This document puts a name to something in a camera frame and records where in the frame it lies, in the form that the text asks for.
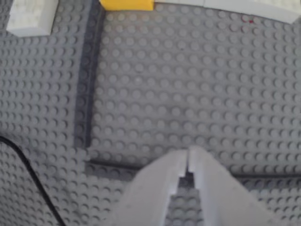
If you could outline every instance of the white lego piece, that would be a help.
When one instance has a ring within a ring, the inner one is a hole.
[[[252,4],[253,0],[205,0],[204,7],[251,14],[251,8],[255,7]]]
[[[179,4],[192,5],[192,6],[204,6],[205,0],[179,0]]]
[[[205,0],[204,7],[293,23],[301,15],[300,0]]]
[[[205,0],[155,0],[155,2],[203,6]]]
[[[301,15],[300,0],[254,0],[253,15],[267,17],[285,23],[293,23]]]
[[[7,31],[18,36],[50,35],[58,0],[15,0]]]

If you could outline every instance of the gray studded surface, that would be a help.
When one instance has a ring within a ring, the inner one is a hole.
[[[99,2],[61,0],[52,34],[29,38],[5,31],[11,3],[0,1],[0,133],[40,148],[89,145]]]
[[[99,158],[201,145],[235,174],[301,172],[300,24],[170,4],[110,12],[95,85]]]
[[[128,183],[99,178],[97,172],[88,176],[85,162],[95,158],[143,166],[197,144],[236,174],[300,172],[298,23],[169,4],[157,4],[153,12],[107,13],[91,147],[80,149],[71,147],[85,143],[73,135],[75,109],[82,109],[77,97],[82,91],[92,95],[85,91],[93,90],[93,77],[78,82],[71,75],[86,65],[77,48],[88,38],[81,22],[88,20],[89,4],[60,0],[55,38],[23,41],[5,32],[9,4],[0,0],[0,131],[26,138],[24,152],[68,226],[104,225]],[[93,57],[87,52],[87,59]],[[116,173],[128,177],[114,171],[111,178]],[[301,219],[298,178],[242,183],[281,218]],[[199,204],[195,189],[180,187],[166,225],[201,226]],[[57,225],[5,145],[0,145],[0,225]]]

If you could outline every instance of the black wire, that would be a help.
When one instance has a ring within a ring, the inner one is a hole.
[[[55,206],[51,202],[51,200],[49,198],[49,195],[45,191],[45,189],[44,189],[42,183],[40,182],[37,174],[34,172],[33,168],[31,167],[28,159],[25,157],[25,155],[22,152],[22,150],[14,142],[12,142],[11,140],[9,140],[9,139],[7,139],[5,137],[0,136],[0,142],[5,143],[6,145],[8,145],[9,147],[11,147],[16,152],[16,154],[19,156],[19,158],[21,159],[22,163],[26,167],[27,171],[29,172],[30,176],[32,177],[33,182],[37,186],[39,192],[41,193],[42,197],[44,198],[44,200],[45,200],[47,206],[49,207],[50,211],[55,216],[55,218],[56,218],[57,222],[59,223],[59,225],[60,226],[66,226],[66,224],[64,223],[62,217],[60,216],[60,214],[55,209]]]

